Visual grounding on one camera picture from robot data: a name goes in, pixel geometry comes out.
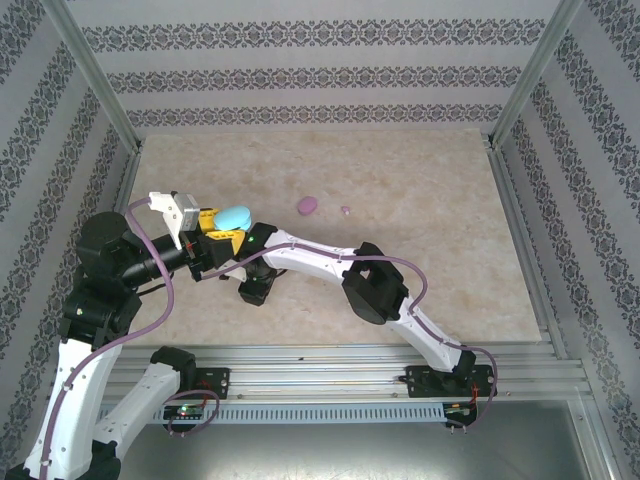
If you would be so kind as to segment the wide aluminium mounting rail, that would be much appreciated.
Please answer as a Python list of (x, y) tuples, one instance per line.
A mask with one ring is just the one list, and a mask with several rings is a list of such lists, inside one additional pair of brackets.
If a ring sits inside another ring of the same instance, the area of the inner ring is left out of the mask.
[[(498, 367), (497, 398), (575, 400), (592, 394), (583, 363), (559, 357), (548, 341), (492, 343)], [(230, 371), (230, 403), (340, 403), (407, 401), (398, 380), (423, 360), (408, 345), (191, 346), (200, 367)]]

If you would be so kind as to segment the aluminium table side rail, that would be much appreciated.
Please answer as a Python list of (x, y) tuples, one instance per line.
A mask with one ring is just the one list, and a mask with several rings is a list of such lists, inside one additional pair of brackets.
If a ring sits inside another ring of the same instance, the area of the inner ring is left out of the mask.
[(112, 210), (118, 213), (123, 213), (128, 205), (131, 191), (137, 175), (137, 170), (142, 154), (142, 148), (139, 148), (137, 152), (132, 153), (125, 165), (122, 172), (120, 183), (117, 189), (117, 196)]
[(545, 329), (550, 336), (555, 354), (566, 360), (566, 351), (562, 335), (547, 295), (543, 278), (539, 272), (535, 252), (526, 228), (525, 218), (518, 203), (516, 192), (508, 175), (504, 160), (499, 151), (489, 146), (486, 149), (488, 160), (494, 176), (498, 194), (503, 206), (506, 220), (514, 243), (524, 282), (527, 287), (534, 315), (540, 329)]

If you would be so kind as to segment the blue earbud charging case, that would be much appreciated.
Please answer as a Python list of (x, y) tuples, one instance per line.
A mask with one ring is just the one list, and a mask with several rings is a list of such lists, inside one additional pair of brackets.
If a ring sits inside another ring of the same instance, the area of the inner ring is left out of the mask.
[(214, 228), (217, 231), (248, 231), (252, 226), (251, 211), (248, 207), (237, 205), (219, 210), (214, 215)]

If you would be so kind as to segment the aluminium frame post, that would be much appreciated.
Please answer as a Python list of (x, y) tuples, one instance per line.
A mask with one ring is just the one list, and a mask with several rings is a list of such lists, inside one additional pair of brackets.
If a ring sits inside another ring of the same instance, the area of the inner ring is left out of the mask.
[(619, 469), (596, 401), (579, 396), (572, 415), (589, 479), (619, 480)]
[(493, 130), (483, 136), (488, 150), (496, 150), (504, 143), (583, 2), (584, 0), (559, 0)]
[(137, 153), (141, 139), (121, 105), (106, 73), (100, 66), (82, 29), (74, 19), (66, 0), (39, 0), (56, 31), (72, 54), (85, 80), (104, 108), (119, 138), (129, 153)]

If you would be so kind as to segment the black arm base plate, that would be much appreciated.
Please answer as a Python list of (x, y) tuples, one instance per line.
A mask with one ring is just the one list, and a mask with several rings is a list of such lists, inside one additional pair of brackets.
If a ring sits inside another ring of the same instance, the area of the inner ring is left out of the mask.
[(398, 380), (407, 386), (410, 398), (488, 397), (497, 385), (488, 365), (476, 365), (466, 374), (440, 372), (426, 365), (407, 366)]
[(230, 385), (231, 370), (229, 368), (198, 367), (193, 390), (209, 390), (215, 392), (221, 400), (226, 400)]

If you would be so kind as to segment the shiny sheet metal panel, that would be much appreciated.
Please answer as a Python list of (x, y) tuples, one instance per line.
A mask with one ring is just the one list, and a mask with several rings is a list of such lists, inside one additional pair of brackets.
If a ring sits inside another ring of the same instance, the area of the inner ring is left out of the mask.
[(221, 425), (173, 439), (147, 427), (120, 480), (595, 480), (569, 433), (436, 424)]

